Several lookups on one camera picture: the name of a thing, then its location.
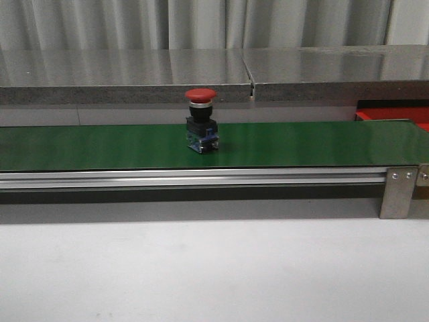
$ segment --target white floor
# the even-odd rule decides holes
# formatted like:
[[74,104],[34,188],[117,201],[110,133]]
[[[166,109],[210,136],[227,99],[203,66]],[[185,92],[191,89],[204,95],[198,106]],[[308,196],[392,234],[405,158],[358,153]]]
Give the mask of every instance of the white floor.
[[376,215],[367,199],[0,205],[35,222],[0,225],[0,321],[427,322],[429,219]]

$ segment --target green conveyor belt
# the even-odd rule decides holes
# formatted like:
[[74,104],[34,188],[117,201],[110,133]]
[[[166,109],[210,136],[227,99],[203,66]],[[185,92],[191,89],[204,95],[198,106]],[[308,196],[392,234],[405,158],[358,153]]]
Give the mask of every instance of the green conveyor belt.
[[429,162],[429,133],[406,121],[220,124],[221,147],[197,154],[185,125],[0,128],[0,171]]

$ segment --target white curtain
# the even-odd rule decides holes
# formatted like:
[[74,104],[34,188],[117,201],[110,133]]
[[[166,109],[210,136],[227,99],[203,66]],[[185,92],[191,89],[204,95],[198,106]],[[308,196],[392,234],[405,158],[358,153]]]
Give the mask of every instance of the white curtain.
[[0,0],[0,49],[427,44],[429,0]]

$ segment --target aluminum rail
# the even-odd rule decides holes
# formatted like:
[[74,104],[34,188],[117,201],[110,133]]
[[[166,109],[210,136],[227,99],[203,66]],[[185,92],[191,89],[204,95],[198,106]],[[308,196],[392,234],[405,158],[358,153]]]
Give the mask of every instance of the aluminum rail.
[[2,172],[0,189],[62,189],[259,184],[373,184],[386,167],[218,168],[80,172]]

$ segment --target red mushroom button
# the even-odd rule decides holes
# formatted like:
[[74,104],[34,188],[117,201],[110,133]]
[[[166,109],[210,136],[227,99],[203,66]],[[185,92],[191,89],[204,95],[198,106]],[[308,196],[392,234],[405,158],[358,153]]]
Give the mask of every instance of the red mushroom button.
[[216,95],[216,91],[212,89],[191,89],[185,93],[193,103],[208,103]]

